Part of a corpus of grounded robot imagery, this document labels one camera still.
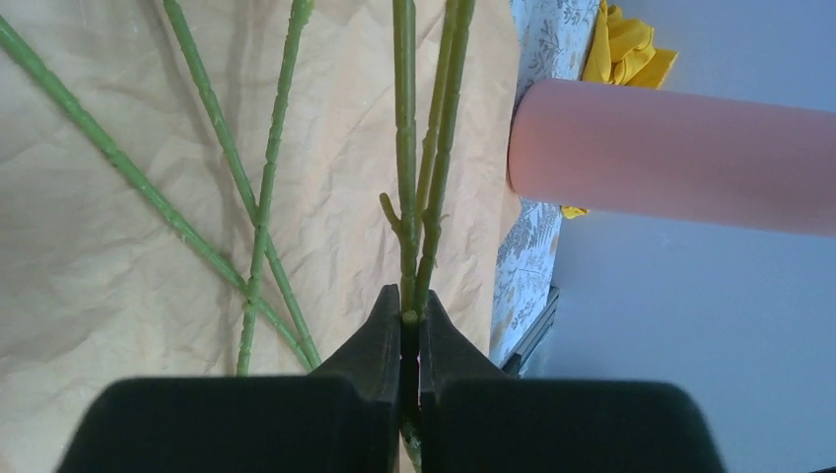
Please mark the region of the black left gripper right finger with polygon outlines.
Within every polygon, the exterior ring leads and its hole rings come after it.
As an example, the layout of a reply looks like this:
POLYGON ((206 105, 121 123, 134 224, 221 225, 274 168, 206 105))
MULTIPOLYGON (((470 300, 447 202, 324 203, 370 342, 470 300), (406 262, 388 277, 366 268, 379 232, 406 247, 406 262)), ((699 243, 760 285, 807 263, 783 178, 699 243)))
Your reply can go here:
POLYGON ((721 472, 695 401, 659 381, 519 379, 453 325, 436 295, 420 329, 426 472, 721 472))

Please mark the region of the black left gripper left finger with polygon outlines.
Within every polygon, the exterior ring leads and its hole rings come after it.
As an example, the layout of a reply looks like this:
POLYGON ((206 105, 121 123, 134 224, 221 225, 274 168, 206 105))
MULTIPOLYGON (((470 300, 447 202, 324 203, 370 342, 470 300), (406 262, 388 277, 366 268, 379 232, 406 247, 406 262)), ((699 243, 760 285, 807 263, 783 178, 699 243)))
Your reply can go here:
POLYGON ((399 292, 307 375, 134 377, 93 401, 62 472, 393 472, 399 292))

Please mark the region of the yellow rose stem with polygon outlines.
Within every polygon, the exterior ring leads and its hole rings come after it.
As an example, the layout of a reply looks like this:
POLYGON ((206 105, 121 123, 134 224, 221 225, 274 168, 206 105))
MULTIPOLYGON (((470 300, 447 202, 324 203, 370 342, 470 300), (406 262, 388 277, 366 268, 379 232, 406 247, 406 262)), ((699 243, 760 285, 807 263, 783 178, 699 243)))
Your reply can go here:
POLYGON ((400 213, 383 193, 383 212, 400 246, 401 321, 418 327, 427 317, 430 283, 442 234, 473 1, 447 1, 426 134, 416 132, 416 6, 394 1, 395 146, 400 213))

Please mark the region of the yellow pink flower bunch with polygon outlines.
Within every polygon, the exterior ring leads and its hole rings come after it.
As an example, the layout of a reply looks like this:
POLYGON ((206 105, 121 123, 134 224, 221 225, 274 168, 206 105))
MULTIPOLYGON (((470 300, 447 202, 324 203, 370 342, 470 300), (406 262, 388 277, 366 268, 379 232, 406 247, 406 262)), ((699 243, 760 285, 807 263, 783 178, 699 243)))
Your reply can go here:
POLYGON ((247 62, 304 47, 314 1, 1 5, 1 380, 224 372, 303 323, 246 297, 269 108, 247 62))

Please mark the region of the green peach wrapping paper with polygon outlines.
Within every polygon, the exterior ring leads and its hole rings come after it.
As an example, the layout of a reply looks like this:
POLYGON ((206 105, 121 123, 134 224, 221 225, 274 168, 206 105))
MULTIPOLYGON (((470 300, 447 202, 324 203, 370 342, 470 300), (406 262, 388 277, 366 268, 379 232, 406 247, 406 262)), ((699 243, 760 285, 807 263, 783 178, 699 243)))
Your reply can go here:
MULTIPOLYGON (((1 14, 184 218, 243 275, 252 228, 158 1, 5 1, 1 14)), ((392 13, 318 1, 303 32, 270 232, 323 357, 399 279, 392 13)), ((432 286, 490 345, 519 45, 475 5, 432 286)), ((242 296, 10 58, 1 60, 1 468, 50 472, 113 381, 234 370, 242 296)))

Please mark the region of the pink cylindrical vase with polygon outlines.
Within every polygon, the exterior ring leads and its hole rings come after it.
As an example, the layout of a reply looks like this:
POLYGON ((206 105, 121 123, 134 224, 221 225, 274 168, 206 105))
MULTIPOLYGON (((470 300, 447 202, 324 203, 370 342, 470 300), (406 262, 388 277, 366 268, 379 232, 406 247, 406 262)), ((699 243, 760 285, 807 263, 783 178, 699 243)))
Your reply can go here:
POLYGON ((523 96, 508 173, 521 197, 831 237, 831 112, 547 79, 523 96))

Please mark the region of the floral patterned table mat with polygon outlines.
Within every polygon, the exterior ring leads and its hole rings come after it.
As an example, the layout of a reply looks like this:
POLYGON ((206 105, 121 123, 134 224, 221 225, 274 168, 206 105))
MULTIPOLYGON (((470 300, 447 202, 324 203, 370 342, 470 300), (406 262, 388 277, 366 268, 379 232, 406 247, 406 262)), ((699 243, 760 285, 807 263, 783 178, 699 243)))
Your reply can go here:
MULTIPOLYGON (((578 80, 586 63, 599 3, 527 0, 509 3, 520 47, 514 107, 536 82, 578 80)), ((501 367, 548 306, 562 213, 557 205, 513 194, 513 225, 496 260, 488 358, 501 367)))

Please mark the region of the yellow cloth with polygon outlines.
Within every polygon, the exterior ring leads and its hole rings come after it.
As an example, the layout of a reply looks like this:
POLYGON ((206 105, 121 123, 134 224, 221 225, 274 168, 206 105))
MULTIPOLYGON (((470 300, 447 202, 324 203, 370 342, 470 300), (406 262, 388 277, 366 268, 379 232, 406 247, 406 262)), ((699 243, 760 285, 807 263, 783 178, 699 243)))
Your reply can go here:
POLYGON ((643 167, 652 167, 664 157, 662 136, 645 125, 626 123, 626 102, 621 93, 609 94, 617 107, 605 103, 597 92, 603 85, 659 90, 671 71, 678 53, 655 45, 655 29, 636 18, 626 18, 620 7, 599 3, 592 32, 592 43, 585 65, 582 96, 572 103, 582 129, 589 138, 602 138, 610 147, 617 138, 627 143, 619 147, 643 167))

